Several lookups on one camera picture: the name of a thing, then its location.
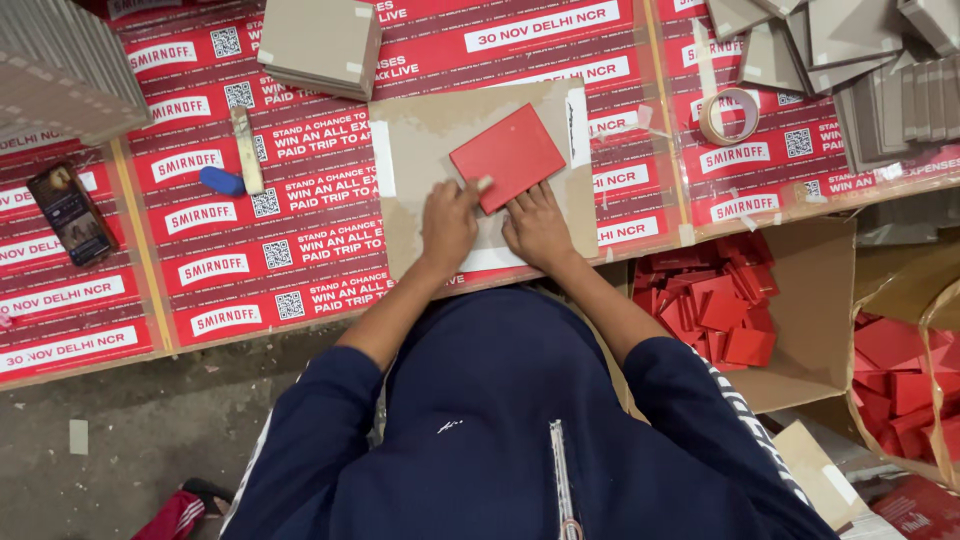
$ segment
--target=phone screen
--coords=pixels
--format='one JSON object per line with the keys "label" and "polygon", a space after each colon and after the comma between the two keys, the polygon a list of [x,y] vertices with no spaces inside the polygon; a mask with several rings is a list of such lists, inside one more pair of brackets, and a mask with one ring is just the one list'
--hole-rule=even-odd
{"label": "phone screen", "polygon": [[105,257],[116,245],[73,168],[61,163],[27,182],[63,249],[77,266]]}

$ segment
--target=qr code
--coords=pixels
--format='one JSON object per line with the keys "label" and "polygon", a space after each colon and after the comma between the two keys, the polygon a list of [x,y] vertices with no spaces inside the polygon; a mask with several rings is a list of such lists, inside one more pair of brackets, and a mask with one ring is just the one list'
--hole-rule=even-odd
{"label": "qr code", "polygon": [[810,197],[820,197],[820,181],[811,180],[810,182],[804,182],[806,186],[806,194]]}
{"label": "qr code", "polygon": [[787,132],[783,137],[786,139],[786,156],[788,158],[813,154],[813,139],[810,138],[809,128]]}
{"label": "qr code", "polygon": [[224,86],[224,93],[227,95],[227,107],[246,107],[253,109],[256,103],[253,101],[253,91],[250,89],[250,81],[235,83]]}
{"label": "qr code", "polygon": [[278,240],[263,244],[263,257],[267,260],[267,269],[282,268],[294,263],[290,255],[290,244],[286,240]]}
{"label": "qr code", "polygon": [[263,135],[253,136],[253,148],[256,149],[256,160],[261,163],[267,160],[267,145],[263,143]]}
{"label": "qr code", "polygon": [[276,311],[280,314],[281,321],[302,317],[306,314],[306,311],[303,310],[303,298],[300,297],[298,290],[277,294],[274,299],[276,300]]}
{"label": "qr code", "polygon": [[243,52],[235,26],[214,30],[210,33],[210,39],[213,40],[213,55],[217,58],[231,57]]}
{"label": "qr code", "polygon": [[777,92],[777,105],[781,107],[784,105],[790,105],[791,103],[800,103],[803,100],[804,97],[800,94]]}
{"label": "qr code", "polygon": [[276,189],[273,187],[267,188],[263,193],[251,195],[250,200],[253,201],[253,217],[259,219],[280,213],[280,201],[276,198]]}

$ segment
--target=workbench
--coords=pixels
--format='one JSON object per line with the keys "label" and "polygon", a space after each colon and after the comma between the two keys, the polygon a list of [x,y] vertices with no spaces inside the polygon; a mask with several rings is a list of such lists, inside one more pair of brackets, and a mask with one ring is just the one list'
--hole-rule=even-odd
{"label": "workbench", "polygon": [[[0,330],[0,388],[355,316],[390,289],[367,108],[263,73],[262,5],[87,4],[120,33],[155,124],[103,148],[50,131],[0,141],[0,312],[13,316]],[[593,263],[960,181],[960,145],[849,174],[828,97],[751,90],[757,133],[734,147],[706,142],[703,88],[733,84],[742,37],[713,39],[703,0],[375,8],[374,100],[585,79]],[[207,165],[239,171],[236,105],[250,110],[267,186],[252,198],[197,178]],[[24,186],[60,160],[76,164],[121,242],[89,269],[70,263]],[[536,275],[460,274],[443,294]]]}

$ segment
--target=floor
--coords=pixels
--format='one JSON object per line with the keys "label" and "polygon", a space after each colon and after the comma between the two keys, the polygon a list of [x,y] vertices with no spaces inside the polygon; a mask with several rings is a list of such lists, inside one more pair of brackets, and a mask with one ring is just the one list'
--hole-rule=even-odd
{"label": "floor", "polygon": [[[190,477],[235,489],[270,405],[342,328],[0,394],[0,540],[129,539]],[[88,455],[69,452],[71,419],[88,422]]]}

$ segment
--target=red printed card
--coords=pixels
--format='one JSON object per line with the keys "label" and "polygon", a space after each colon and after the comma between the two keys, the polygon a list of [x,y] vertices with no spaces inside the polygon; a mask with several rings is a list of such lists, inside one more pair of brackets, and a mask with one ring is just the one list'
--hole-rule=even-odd
{"label": "red printed card", "polygon": [[493,177],[480,196],[486,214],[566,166],[529,103],[450,152],[450,160],[465,180]]}

